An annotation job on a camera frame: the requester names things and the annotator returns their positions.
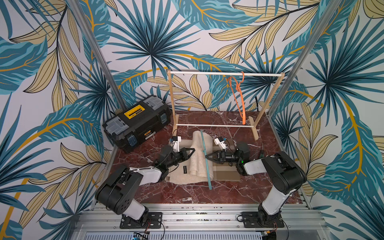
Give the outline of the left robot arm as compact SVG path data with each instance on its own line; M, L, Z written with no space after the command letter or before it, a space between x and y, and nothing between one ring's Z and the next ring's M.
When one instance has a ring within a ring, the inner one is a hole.
M121 165L101 184L95 198L107 210L142 225L148 220L149 209L134 199L139 187L163 181L170 167L189 160L194 152L194 148L181 148L176 152L167 145L161 149L152 166L132 168Z

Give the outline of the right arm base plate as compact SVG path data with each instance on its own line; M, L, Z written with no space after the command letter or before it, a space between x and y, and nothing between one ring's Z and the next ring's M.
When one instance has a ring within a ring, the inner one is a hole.
M274 215L268 215L264 212L242 212L241 216L243 218L243 224L245 228L257 228L257 229L267 229L267 228L283 228L285 224L283 223L281 212L278 212Z

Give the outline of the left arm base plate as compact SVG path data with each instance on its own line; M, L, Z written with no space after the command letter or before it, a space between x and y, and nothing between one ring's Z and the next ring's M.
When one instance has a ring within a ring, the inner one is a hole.
M120 229L160 229L163 219L162 212L148 212L138 220L134 220L131 217L122 215Z

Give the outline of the orange plastic hanger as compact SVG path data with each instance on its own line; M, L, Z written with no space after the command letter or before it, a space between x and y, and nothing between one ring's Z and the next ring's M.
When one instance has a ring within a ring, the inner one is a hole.
M229 85L229 88L232 91L232 94L233 94L235 103L237 105L239 114L242 117L242 125L245 125L246 124L245 100L244 100L243 92L241 89L241 84L245 80L245 73L243 71L241 71L241 74L242 74L242 80L241 81L238 81L234 76L229 76L226 79L226 81L227 81L227 84ZM239 94L241 104L239 104L238 97L236 97L236 94L235 94L235 90Z

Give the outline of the teal plastic hanger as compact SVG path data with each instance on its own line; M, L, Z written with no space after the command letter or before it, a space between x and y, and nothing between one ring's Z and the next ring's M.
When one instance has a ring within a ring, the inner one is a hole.
M205 144L204 133L203 133L202 130L200 130L200 133L201 133L202 144L203 144L203 153L204 153L205 162L206 162L206 171L207 171L208 186L209 186L209 190L211 191L213 188L212 188L212 183L211 183L211 176L210 176L209 163L208 163L208 159L206 158L206 155L207 155L207 148L206 148L206 144Z

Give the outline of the brown checked placemat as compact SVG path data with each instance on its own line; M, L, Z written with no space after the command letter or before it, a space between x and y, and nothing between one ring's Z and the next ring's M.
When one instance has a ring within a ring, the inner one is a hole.
M201 182L207 182L207 169L206 162L200 162L204 164L204 167L199 167L199 170L192 170L191 160L187 160L179 165L176 169L175 166L170 168L170 173L166 177L165 181L177 185L188 185ZM212 161L208 161L210 179L211 181L234 181L241 180L240 174L237 172L235 166L229 166L229 164L215 164Z

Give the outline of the beige knitted scarf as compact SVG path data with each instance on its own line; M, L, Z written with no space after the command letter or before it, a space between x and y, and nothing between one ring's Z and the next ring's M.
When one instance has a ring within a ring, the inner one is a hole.
M210 154L213 152L213 138L207 133L204 133L204 139L207 148L207 154ZM193 137L190 140L182 139L180 143L180 149L181 148L195 148L195 152L189 159L191 160L191 167L193 167L192 170L199 170L199 167L204 167L204 164L200 163L205 161L200 131L193 132Z

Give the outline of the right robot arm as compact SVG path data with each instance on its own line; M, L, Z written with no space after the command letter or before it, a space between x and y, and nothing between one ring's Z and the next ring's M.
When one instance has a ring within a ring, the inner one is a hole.
M229 163L236 166L242 176L267 173L273 184L266 199L256 212L242 212L245 228L283 228L281 208L287 199L306 181L307 174L285 152L278 152L261 159L250 159L250 148L238 143L234 152L220 150L206 155L216 164Z

